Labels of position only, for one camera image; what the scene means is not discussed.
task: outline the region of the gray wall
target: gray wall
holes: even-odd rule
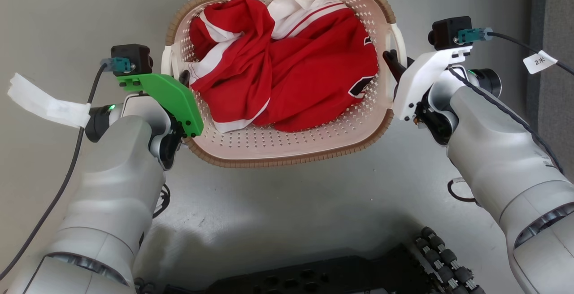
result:
[[[574,0],[542,0],[545,10],[533,14],[544,22],[544,51],[574,66]],[[554,153],[566,171],[566,176],[574,177],[574,77],[563,69],[553,66],[541,72],[539,90],[529,100],[538,98],[537,115],[540,135],[551,145]]]

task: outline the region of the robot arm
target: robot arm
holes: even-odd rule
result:
[[[444,37],[452,41],[448,30],[434,25],[433,29],[431,35],[438,37],[435,42],[444,42]],[[447,156],[477,204],[506,235],[510,267],[523,290],[529,294],[570,292],[574,288],[574,215],[570,214],[574,212],[574,186],[531,133],[508,115],[511,110],[497,99],[500,80],[494,72],[466,71],[460,65],[471,48],[443,46],[421,55],[404,70],[397,78],[396,117],[428,128],[447,147]],[[396,67],[393,59],[385,53],[387,63]],[[477,94],[468,83],[507,111]]]
[[[164,172],[181,139],[201,134],[203,122],[185,84],[151,73],[147,47],[111,52],[99,74],[111,63],[119,85],[137,93],[90,110],[85,132],[97,144],[84,161],[80,186],[54,239],[20,271],[9,294],[135,293],[131,268]]]
[[[153,140],[170,125],[152,97],[127,97],[121,117],[86,157],[52,243],[18,275],[9,294],[135,292],[131,267],[165,182]]]

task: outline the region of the laundry basket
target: laundry basket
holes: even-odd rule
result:
[[[191,0],[179,10],[170,24],[162,55],[162,73],[176,79],[184,71],[183,62],[196,61],[189,38],[189,24],[209,4],[227,0]],[[273,0],[261,0],[269,4]],[[187,138],[189,149],[201,159],[222,167],[270,167],[306,163],[346,155],[373,145],[393,118],[394,79],[382,52],[398,51],[406,65],[406,52],[395,16],[387,0],[341,0],[355,10],[371,36],[379,60],[379,72],[367,86],[364,100],[351,106],[336,120],[312,129],[286,133],[272,126],[250,125],[221,134],[213,126],[209,107],[195,93],[205,128],[201,136]]]

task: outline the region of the white stripe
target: white stripe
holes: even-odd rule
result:
[[[261,115],[261,112],[263,112],[265,110],[265,108],[267,108],[267,105],[269,104],[269,100],[270,99],[267,100],[267,102],[263,105],[263,108],[261,108],[261,110],[259,112],[257,112],[257,114],[250,120],[237,120],[237,121],[230,121],[230,122],[213,121],[213,124],[215,125],[215,128],[217,128],[217,130],[219,130],[221,133],[227,133],[228,131],[245,128],[250,123],[252,123],[257,118],[257,116]]]
[[[191,74],[191,77],[189,77],[189,84],[194,83],[197,79],[201,79],[213,71],[223,58],[225,50],[227,50],[227,48],[237,39],[238,37],[226,42],[218,43],[201,61],[189,63],[189,73]]]
[[[301,23],[301,25],[297,26],[297,28],[295,28],[295,30],[293,30],[293,32],[291,32],[291,34],[289,34],[289,37],[294,37],[295,35],[301,33],[302,30],[307,28],[312,22],[316,21],[320,17],[325,16],[327,14],[330,14],[336,10],[343,9],[343,8],[348,8],[348,7],[345,4],[337,4],[335,6],[325,8],[324,10],[313,14],[312,16],[307,18],[307,20],[305,20],[303,23]]]
[[[365,90],[362,90],[360,94],[357,94],[357,96],[355,96],[354,94],[351,94],[351,90],[353,90],[353,88],[354,88],[359,82],[363,81],[363,79],[371,79],[371,81],[365,85],[365,87],[366,87],[366,86],[369,85],[371,82],[373,82],[373,79],[374,79],[374,78],[375,78],[374,75],[371,75],[371,76],[363,76],[362,78],[360,78],[359,80],[357,80],[357,82],[355,82],[355,84],[353,84],[353,85],[351,86],[351,88],[349,89],[349,91],[347,91],[347,94],[349,94],[349,96],[352,96],[352,97],[357,98],[357,99],[363,98],[363,96],[365,96]]]
[[[211,36],[211,39],[213,39],[213,41],[216,41],[218,43],[228,41],[230,39],[235,39],[236,37],[239,37],[242,34],[242,33],[229,32],[228,30],[218,28],[217,26],[211,24],[211,22],[207,20],[207,17],[205,16],[204,12],[201,12],[201,14],[199,14],[199,19],[201,19],[203,23],[205,23],[205,27],[207,28],[207,32],[209,33],[209,36]]]
[[[340,0],[274,0],[267,6],[275,20],[271,38],[283,39],[299,22],[316,10],[341,3]]]

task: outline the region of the black cable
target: black cable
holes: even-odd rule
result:
[[[496,33],[496,32],[488,32],[488,33],[486,33],[486,35],[500,37],[501,39],[505,39],[505,40],[510,41],[512,43],[518,44],[521,47],[532,51],[533,53],[539,53],[540,52],[540,50],[536,50],[533,47],[531,47],[525,43],[522,43],[521,41],[518,41],[518,39],[514,39],[508,35],[504,35],[504,34],[500,34],[500,33]],[[565,69],[566,72],[570,73],[571,75],[574,75],[574,69],[572,69],[568,65],[565,65],[564,63],[562,63],[562,61],[557,61],[556,65],[558,65],[558,67],[561,67],[562,69]]]
[[[99,82],[100,77],[102,76],[102,72],[104,71],[105,68],[106,68],[106,64],[104,63],[100,67],[98,74],[96,74],[96,78],[94,79],[94,83],[92,84],[92,90],[90,90],[90,96],[88,97],[88,102],[87,102],[88,104],[91,104],[92,100],[94,100],[94,94],[96,93],[96,88],[98,87],[98,82]],[[80,155],[80,147],[82,145],[82,138],[83,137],[84,137],[84,128],[80,127],[80,131],[78,131],[78,139],[76,140],[76,147],[74,148],[74,154],[72,155],[72,161],[70,162],[70,167],[68,168],[68,173],[66,173],[64,181],[62,182],[62,185],[60,186],[58,193],[56,193],[56,196],[54,197],[54,199],[52,200],[52,202],[50,203],[50,205],[48,206],[46,211],[43,213],[43,215],[39,219],[38,223],[36,223],[34,229],[30,233],[30,235],[28,236],[28,238],[26,239],[26,241],[24,242],[24,244],[22,245],[22,247],[20,248],[20,250],[18,251],[16,256],[14,256],[14,259],[12,259],[12,261],[4,269],[2,274],[0,274],[0,280],[2,280],[4,277],[6,277],[6,275],[8,275],[10,270],[12,270],[12,268],[14,268],[16,263],[18,263],[18,260],[22,257],[22,255],[24,254],[24,252],[26,251],[28,246],[30,246],[32,240],[34,239],[35,235],[38,233],[40,227],[42,226],[44,221],[46,221],[50,212],[52,212],[52,209],[56,206],[56,203],[58,202],[58,200],[60,200],[60,197],[62,196],[62,194],[64,194],[64,190],[66,190],[66,186],[68,186],[68,182],[70,181],[70,178],[72,177],[72,172],[74,171],[74,167],[76,167],[76,161],[78,161],[78,155]]]
[[[462,202],[474,202],[474,203],[478,203],[478,201],[476,201],[475,198],[463,198],[462,196],[458,196],[455,194],[455,192],[452,190],[452,185],[455,184],[455,180],[450,180],[447,183],[447,189],[448,189],[448,193],[451,194],[451,196],[453,196],[453,198],[462,201]]]
[[[452,67],[448,68],[449,72],[451,72],[451,74],[453,76],[455,76],[457,79],[459,79],[463,84],[465,84],[465,86],[471,88],[474,92],[476,92],[476,94],[481,95],[483,98],[486,99],[486,101],[490,102],[491,104],[493,104],[494,106],[496,106],[498,109],[500,109],[502,112],[504,112],[505,114],[507,114],[508,116],[510,116],[510,118],[512,118],[515,122],[519,123],[520,125],[522,125],[522,127],[524,127],[524,129],[526,129],[530,134],[532,134],[535,139],[540,143],[540,145],[542,145],[544,147],[544,149],[546,150],[546,153],[548,153],[548,155],[552,158],[552,160],[554,161],[554,164],[556,164],[556,167],[558,168],[558,171],[560,171],[560,173],[564,174],[564,169],[562,168],[562,165],[560,165],[560,163],[558,162],[558,159],[556,158],[556,155],[554,154],[554,152],[552,151],[552,149],[550,148],[550,146],[544,141],[544,139],[542,139],[542,137],[540,137],[528,124],[527,122],[525,122],[524,120],[522,120],[522,118],[520,118],[519,116],[515,115],[513,112],[511,112],[508,108],[506,108],[505,106],[502,106],[499,102],[496,102],[496,100],[494,100],[493,98],[491,98],[488,94],[486,94],[484,91],[480,90],[479,88],[477,88],[476,86],[474,86],[472,83],[470,83],[467,79],[465,79],[464,77],[462,77],[461,75],[459,75]]]
[[[161,208],[159,208],[156,212],[153,213],[152,218],[155,218],[162,212],[164,212],[164,210],[167,209],[168,205],[170,204],[170,198],[172,197],[172,192],[170,191],[170,188],[168,188],[167,184],[164,184],[163,187],[165,188],[165,190],[161,190]]]

